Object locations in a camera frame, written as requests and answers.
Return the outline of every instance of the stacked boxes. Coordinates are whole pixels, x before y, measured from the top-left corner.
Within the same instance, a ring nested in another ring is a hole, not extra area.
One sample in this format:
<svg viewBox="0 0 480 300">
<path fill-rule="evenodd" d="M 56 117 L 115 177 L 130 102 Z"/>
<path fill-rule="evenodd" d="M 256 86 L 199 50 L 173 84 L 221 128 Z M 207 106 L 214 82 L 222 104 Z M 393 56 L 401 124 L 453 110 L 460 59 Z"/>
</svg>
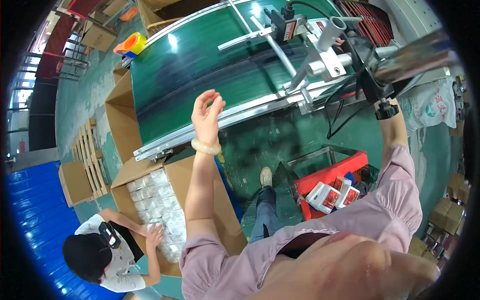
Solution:
<svg viewBox="0 0 480 300">
<path fill-rule="evenodd" d="M 127 183 L 130 197 L 144 224 L 162 224 L 164 237 L 158 246 L 169 263 L 180 260 L 187 239 L 185 214 L 164 168 Z"/>
</svg>

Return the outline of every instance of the green floor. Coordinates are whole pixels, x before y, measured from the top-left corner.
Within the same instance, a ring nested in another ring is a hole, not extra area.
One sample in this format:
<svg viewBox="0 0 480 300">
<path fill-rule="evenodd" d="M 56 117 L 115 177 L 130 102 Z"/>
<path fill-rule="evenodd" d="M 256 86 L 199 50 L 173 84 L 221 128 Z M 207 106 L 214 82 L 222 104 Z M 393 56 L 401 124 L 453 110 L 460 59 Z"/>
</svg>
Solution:
<svg viewBox="0 0 480 300">
<path fill-rule="evenodd" d="M 56 130 L 61 161 L 72 161 L 70 146 L 74 137 L 88 118 L 94 118 L 97 121 L 95 139 L 103 153 L 104 174 L 108 183 L 121 168 L 104 107 L 104 101 L 114 87 L 111 72 L 120 61 L 112 49 L 136 31 L 143 32 L 138 16 L 127 23 L 119 21 L 119 38 L 111 49 L 107 52 L 93 49 L 88 56 L 92 66 L 87 73 L 78 83 L 61 81 L 58 91 Z M 341 118 L 354 109 L 345 108 Z M 246 237 L 249 237 L 255 219 L 254 196 L 260 188 L 258 175 L 263 166 L 269 166 L 275 172 L 280 161 L 295 159 L 318 149 L 321 144 L 331 143 L 367 151 L 369 162 L 380 167 L 381 133 L 373 111 L 366 110 L 358 115 L 331 141 L 325 138 L 327 128 L 323 112 L 301 115 L 297 109 L 288 108 L 237 124 L 220 133 L 224 170 L 245 212 L 241 225 Z M 444 194 L 449 174 L 456 168 L 460 142 L 451 139 L 448 127 L 442 123 L 416 132 L 410 139 L 410 148 L 424 214 L 419 232 L 423 232 L 430 211 Z M 279 219 L 284 225 L 296 224 L 301 221 L 299 210 L 289 195 L 285 180 L 280 178 L 278 182 Z M 74 209 L 79 220 L 84 222 L 107 207 L 116 209 L 111 194 L 77 205 Z M 139 272 L 147 272 L 146 261 L 146 258 L 139 261 Z M 182 299 L 180 285 L 179 278 L 163 276 L 161 283 L 144 291 L 142 299 L 155 299 L 158 295 Z"/>
</svg>

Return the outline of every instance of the worker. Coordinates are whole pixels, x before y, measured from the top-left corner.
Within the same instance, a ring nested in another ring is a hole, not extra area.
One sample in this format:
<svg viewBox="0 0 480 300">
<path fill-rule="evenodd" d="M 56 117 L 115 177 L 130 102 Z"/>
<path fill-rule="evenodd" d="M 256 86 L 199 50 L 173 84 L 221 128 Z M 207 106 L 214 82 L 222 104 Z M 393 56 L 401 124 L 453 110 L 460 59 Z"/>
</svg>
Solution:
<svg viewBox="0 0 480 300">
<path fill-rule="evenodd" d="M 252 239 L 229 256 L 213 210 L 212 153 L 224 106 L 209 90 L 193 107 L 197 152 L 180 257 L 185 299 L 406 299 L 437 279 L 435 264 L 406 253 L 422 212 L 401 112 L 378 122 L 384 145 L 377 189 L 332 214 L 280 228 L 272 172 L 264 168 Z"/>
<path fill-rule="evenodd" d="M 120 246 L 112 249 L 100 234 L 102 222 L 112 225 Z M 146 237 L 148 275 L 132 274 L 128 269 L 143 256 L 129 230 Z M 123 214 L 107 208 L 80 225 L 67 237 L 62 252 L 65 263 L 79 278 L 117 293 L 136 291 L 160 282 L 156 247 L 163 239 L 161 226 L 138 225 Z"/>
</svg>

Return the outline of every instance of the open cardboard box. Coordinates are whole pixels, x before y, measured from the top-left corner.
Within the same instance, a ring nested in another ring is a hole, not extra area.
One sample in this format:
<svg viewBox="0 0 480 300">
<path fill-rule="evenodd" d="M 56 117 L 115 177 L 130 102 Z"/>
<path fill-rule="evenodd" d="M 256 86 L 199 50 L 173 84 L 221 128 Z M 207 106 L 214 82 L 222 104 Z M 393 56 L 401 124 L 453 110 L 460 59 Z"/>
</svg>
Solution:
<svg viewBox="0 0 480 300">
<path fill-rule="evenodd" d="M 120 159 L 123 163 L 117 177 L 112 183 L 111 192 L 119 212 L 132 221 L 141 224 L 126 184 L 154 170 L 165 168 L 173 191 L 181 205 L 185 208 L 190 177 L 192 175 L 194 156 L 165 165 L 163 162 L 153 163 L 149 160 L 135 161 L 133 152 L 142 147 L 133 105 L 132 81 L 128 71 L 112 90 L 105 101 L 105 110 L 110 124 L 111 134 Z M 218 171 L 214 172 L 214 221 L 218 235 L 229 255 L 237 255 L 245 248 L 247 240 L 243 235 L 227 191 Z M 145 237 L 132 232 L 140 249 L 146 253 Z M 160 271 L 168 276 L 181 276 L 179 264 L 170 264 L 156 251 Z"/>
</svg>

